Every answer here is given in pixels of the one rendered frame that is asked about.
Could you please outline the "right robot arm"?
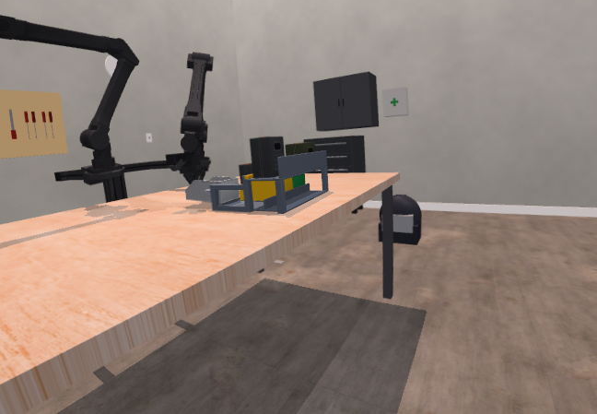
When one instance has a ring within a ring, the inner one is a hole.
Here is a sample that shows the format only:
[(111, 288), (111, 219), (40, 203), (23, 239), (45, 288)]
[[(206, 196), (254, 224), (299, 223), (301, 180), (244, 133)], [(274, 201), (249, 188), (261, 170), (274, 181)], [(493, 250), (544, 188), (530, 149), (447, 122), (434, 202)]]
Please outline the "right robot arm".
[[(115, 163), (114, 157), (111, 156), (111, 143), (108, 133), (111, 118), (126, 82), (135, 66), (139, 64), (138, 58), (128, 44), (121, 38), (114, 39), (64, 30), (1, 15), (0, 39), (35, 41), (97, 51), (108, 53), (118, 60), (94, 118), (88, 129), (80, 135), (80, 142), (82, 147), (94, 148), (94, 159), (91, 160), (92, 167), (87, 167), (87, 172), (98, 174), (122, 169), (122, 164)], [(100, 152), (95, 152), (95, 149), (99, 149)]]

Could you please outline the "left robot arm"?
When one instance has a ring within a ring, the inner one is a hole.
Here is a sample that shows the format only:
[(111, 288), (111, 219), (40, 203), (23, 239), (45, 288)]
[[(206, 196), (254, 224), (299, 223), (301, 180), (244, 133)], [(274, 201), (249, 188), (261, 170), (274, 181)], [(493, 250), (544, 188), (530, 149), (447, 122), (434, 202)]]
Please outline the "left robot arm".
[[(204, 143), (207, 141), (208, 124), (206, 124), (202, 118), (204, 108), (205, 74), (206, 71), (212, 71), (213, 60), (214, 57), (207, 53), (188, 53), (187, 68), (193, 70), (193, 76), (189, 100), (185, 106), (183, 118), (181, 119), (181, 134), (184, 134), (184, 137), (181, 139), (181, 147), (188, 153), (166, 155), (167, 165), (173, 172), (179, 170), (181, 166), (198, 166), (199, 156), (198, 152), (195, 152), (196, 150), (200, 150), (201, 160), (209, 160), (209, 157), (205, 157), (204, 151)], [(202, 99), (202, 104), (200, 99)], [(197, 117), (197, 115), (199, 116)], [(204, 133), (202, 131), (203, 129), (205, 130)], [(195, 138), (196, 135), (199, 135), (197, 139)], [(200, 146), (198, 146), (198, 138)], [(198, 146), (197, 149), (196, 146)]]

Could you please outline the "green open bin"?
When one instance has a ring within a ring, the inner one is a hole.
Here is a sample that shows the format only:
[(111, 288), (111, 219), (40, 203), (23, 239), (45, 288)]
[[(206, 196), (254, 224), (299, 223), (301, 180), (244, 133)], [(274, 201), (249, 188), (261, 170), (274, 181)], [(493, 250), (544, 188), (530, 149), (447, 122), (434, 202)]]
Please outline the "green open bin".
[(293, 189), (299, 186), (302, 186), (305, 183), (305, 173), (292, 177), (292, 184), (293, 184)]

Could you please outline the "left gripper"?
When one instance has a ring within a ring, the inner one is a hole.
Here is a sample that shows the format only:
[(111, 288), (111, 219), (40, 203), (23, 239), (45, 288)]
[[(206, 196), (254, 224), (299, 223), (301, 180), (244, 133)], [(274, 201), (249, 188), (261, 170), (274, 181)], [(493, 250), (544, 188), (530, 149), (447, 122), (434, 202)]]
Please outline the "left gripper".
[[(203, 180), (205, 177), (205, 172), (208, 172), (209, 164), (201, 165), (201, 158), (200, 158), (200, 150), (195, 151), (198, 152), (199, 156), (199, 165), (198, 166), (191, 166), (191, 167), (181, 167), (180, 174), (183, 174), (186, 181), (191, 184), (193, 180)], [(196, 172), (193, 172), (196, 171)], [(200, 176), (200, 178), (199, 178)]]

